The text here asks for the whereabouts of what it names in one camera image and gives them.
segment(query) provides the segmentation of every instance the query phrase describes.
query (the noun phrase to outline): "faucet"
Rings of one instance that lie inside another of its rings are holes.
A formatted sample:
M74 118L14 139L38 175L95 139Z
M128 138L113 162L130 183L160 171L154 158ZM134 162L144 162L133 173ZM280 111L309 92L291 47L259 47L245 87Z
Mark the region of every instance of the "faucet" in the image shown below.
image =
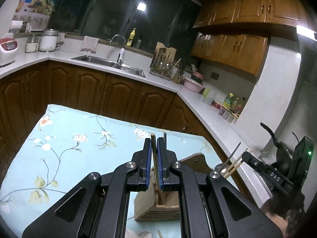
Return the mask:
M123 46L122 46L122 48L121 48L121 50L120 50L120 53L119 53L119 55L118 55L118 59L117 59L117 63L119 63L119 65L121 65L122 64L122 60L123 60L123 54L124 54L124 47L125 47L125 45L126 45L126 39L125 39L125 37L124 36L121 36L121 35L119 35L119 34L116 34L116 35L114 35L113 37L112 37L112 39L110 40L110 43L112 42L112 40L115 38L115 37L122 37L123 38Z

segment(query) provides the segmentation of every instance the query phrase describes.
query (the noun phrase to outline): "electrical outlet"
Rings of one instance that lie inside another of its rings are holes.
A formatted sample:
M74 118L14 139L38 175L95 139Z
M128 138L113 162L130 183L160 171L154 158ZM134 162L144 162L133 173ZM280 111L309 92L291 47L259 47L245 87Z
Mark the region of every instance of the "electrical outlet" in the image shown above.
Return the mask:
M215 73L215 72L212 72L210 74L210 78L212 78L213 80L218 80L219 79L219 74L218 73Z

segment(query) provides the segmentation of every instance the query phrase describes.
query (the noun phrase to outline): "fruit poster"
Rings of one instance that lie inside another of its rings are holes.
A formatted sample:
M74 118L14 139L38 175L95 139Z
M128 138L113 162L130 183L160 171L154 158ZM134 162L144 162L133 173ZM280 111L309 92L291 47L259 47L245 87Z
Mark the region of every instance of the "fruit poster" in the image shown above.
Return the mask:
M31 23L32 30L43 30L47 27L50 15L54 12L57 0L19 0L13 20Z

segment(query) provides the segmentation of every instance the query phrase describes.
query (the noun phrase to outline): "metal screw head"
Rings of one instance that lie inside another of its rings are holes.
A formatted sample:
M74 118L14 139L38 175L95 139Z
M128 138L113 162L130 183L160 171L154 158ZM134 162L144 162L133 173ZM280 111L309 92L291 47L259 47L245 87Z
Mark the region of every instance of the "metal screw head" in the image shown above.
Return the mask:
M92 173L89 174L88 178L90 180L96 180L98 178L98 173L92 172Z
M175 162L172 163L172 166L173 166L174 168L180 168L180 167L182 166L182 163L179 162L179 161L175 161Z
M126 167L128 167L128 168L135 168L136 165L137 165L137 164L136 164L135 162L132 162L132 161L126 163Z
M210 175L210 177L211 177L212 179L218 179L219 176L220 176L220 174L219 174L218 172L216 172L216 171L210 172L209 175Z

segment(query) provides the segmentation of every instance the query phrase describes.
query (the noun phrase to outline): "rice cooker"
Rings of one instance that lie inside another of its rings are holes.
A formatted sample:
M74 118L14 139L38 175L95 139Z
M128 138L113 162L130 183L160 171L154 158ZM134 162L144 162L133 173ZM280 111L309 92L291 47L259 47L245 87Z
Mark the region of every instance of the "rice cooker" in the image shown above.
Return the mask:
M18 42L14 38L0 38L0 66L14 61L18 52Z
M59 31L55 29L43 30L39 51L54 51L56 49L58 33Z

